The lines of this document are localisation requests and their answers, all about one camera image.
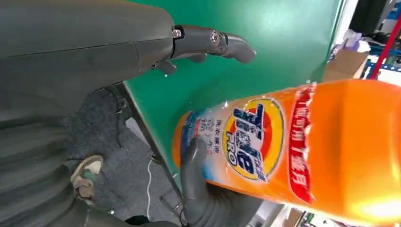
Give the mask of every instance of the orange bottle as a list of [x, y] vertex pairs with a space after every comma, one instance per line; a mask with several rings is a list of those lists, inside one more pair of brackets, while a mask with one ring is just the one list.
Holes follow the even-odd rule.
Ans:
[[225, 102], [179, 121], [173, 157], [207, 142], [207, 180], [366, 225], [401, 221], [401, 87], [343, 80]]

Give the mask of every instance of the green mat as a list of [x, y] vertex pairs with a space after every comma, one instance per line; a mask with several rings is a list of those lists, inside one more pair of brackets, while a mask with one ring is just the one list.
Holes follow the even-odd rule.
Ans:
[[[342, 0], [140, 0], [167, 10], [176, 24], [238, 34], [258, 52], [255, 61], [208, 56], [174, 61], [175, 74], [154, 70], [125, 82], [172, 174], [172, 137], [189, 110], [213, 106], [307, 80], [320, 81]], [[174, 178], [180, 187], [179, 177]]]

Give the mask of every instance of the white cable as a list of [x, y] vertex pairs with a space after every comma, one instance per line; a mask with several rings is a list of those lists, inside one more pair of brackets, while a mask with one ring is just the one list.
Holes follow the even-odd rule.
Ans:
[[150, 208], [150, 182], [152, 182], [152, 173], [150, 172], [150, 164], [152, 163], [152, 159], [149, 161], [148, 163], [148, 173], [149, 173], [149, 183], [148, 183], [148, 187], [146, 189], [146, 193], [148, 194], [148, 207], [146, 208], [146, 216], [148, 217], [148, 219], [150, 220], [150, 216], [149, 216], [149, 208]]

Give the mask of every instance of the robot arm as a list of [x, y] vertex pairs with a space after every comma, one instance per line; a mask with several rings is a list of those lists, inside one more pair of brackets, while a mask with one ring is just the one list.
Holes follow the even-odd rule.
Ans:
[[57, 145], [68, 132], [56, 120], [99, 88], [206, 54], [248, 63], [256, 52], [239, 36], [176, 26], [163, 9], [122, 0], [0, 1], [0, 226], [126, 226], [74, 199]]

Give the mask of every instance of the beige sneaker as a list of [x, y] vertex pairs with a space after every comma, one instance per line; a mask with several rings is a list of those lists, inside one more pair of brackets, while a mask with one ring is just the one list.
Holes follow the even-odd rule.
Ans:
[[100, 173], [103, 165], [103, 157], [93, 155], [85, 158], [75, 169], [71, 176], [71, 183], [80, 198], [91, 200], [94, 196], [93, 181]]

